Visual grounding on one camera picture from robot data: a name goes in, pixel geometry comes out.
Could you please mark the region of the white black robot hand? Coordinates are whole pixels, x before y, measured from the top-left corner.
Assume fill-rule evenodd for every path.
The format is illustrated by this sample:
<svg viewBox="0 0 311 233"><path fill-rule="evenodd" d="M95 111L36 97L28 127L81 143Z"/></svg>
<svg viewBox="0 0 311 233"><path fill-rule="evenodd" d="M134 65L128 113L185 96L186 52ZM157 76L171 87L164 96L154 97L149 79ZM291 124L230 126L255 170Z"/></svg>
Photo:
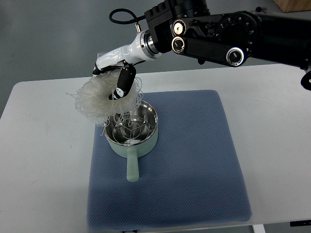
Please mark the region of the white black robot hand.
<svg viewBox="0 0 311 233"><path fill-rule="evenodd" d="M136 76L135 65L153 61L161 55L156 49L151 33L142 31L137 34L131 44L114 49L97 58L92 74L94 76L121 69L117 86L108 96L110 100L118 100L127 96Z"/></svg>

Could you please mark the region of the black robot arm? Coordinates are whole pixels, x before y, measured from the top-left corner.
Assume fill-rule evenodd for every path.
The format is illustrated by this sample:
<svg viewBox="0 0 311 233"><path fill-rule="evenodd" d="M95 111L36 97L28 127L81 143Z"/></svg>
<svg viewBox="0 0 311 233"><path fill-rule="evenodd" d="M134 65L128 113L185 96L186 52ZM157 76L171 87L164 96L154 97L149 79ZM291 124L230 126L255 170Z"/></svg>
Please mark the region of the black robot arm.
<svg viewBox="0 0 311 233"><path fill-rule="evenodd" d="M301 85L311 88L311 22L269 14L262 8L212 15L204 0L166 0L150 10L146 20L156 51L230 67L253 57L307 73Z"/></svg>

